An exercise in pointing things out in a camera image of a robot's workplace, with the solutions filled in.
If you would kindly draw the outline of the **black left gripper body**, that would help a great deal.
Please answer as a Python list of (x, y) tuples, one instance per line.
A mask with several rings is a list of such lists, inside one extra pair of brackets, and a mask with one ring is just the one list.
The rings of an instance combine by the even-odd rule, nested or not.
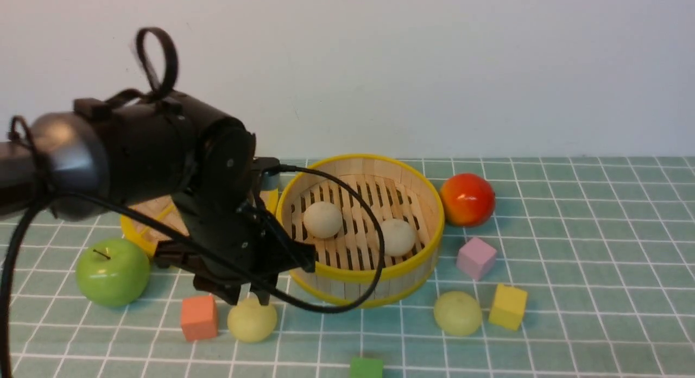
[(221, 259), (245, 269), (270, 287), (276, 287), (282, 272), (296, 268), (315, 271), (315, 246), (295, 241), (273, 214), (253, 207), (248, 200), (221, 207), (194, 194), (178, 193), (172, 195), (172, 201), (189, 238), (215, 254), (216, 259), (167, 240), (158, 243), (154, 263), (194, 274), (197, 291), (218, 296), (219, 286), (248, 284), (247, 277), (223, 265)]

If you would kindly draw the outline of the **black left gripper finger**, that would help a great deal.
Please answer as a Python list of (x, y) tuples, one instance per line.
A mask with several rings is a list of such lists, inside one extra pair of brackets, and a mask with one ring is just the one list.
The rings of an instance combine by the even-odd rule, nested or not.
[(259, 287), (258, 285), (252, 285), (251, 293), (255, 295), (258, 303), (261, 306), (268, 306), (270, 304), (270, 293), (266, 291), (263, 287)]
[(217, 296), (230, 306), (235, 306), (240, 298), (241, 286), (219, 286)]

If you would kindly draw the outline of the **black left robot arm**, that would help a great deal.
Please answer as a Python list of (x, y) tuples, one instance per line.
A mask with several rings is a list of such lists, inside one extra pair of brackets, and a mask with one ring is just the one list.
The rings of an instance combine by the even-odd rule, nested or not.
[(154, 252), (161, 268), (194, 275), (198, 291), (237, 303), (250, 284), (261, 304), (282, 272), (314, 272), (316, 248), (295, 241), (261, 200), (285, 166), (256, 157), (256, 136), (229, 114), (181, 92), (127, 105), (75, 100), (2, 143), (2, 218), (32, 206), (81, 221), (117, 205), (168, 197), (187, 237)]

